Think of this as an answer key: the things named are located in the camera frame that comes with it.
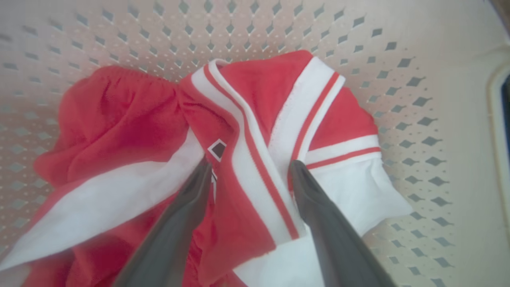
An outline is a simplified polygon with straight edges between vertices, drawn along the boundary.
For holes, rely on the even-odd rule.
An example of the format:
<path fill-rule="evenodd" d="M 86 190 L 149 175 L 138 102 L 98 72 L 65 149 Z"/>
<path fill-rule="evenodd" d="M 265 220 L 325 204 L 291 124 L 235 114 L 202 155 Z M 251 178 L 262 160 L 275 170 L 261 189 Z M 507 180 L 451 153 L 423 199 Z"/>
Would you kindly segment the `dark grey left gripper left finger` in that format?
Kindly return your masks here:
<path fill-rule="evenodd" d="M 212 166 L 203 158 L 117 276 L 115 287 L 182 286 L 192 234 L 204 219 Z"/>

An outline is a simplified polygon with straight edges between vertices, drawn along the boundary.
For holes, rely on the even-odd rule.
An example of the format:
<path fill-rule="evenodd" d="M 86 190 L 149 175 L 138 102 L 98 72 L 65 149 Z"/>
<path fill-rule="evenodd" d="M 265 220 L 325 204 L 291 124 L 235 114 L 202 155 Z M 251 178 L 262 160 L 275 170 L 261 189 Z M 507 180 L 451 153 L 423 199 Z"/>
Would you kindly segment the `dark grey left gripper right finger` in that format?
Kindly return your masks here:
<path fill-rule="evenodd" d="M 393 287 L 395 284 L 305 164 L 290 165 L 299 215 L 311 229 L 326 287 Z"/>

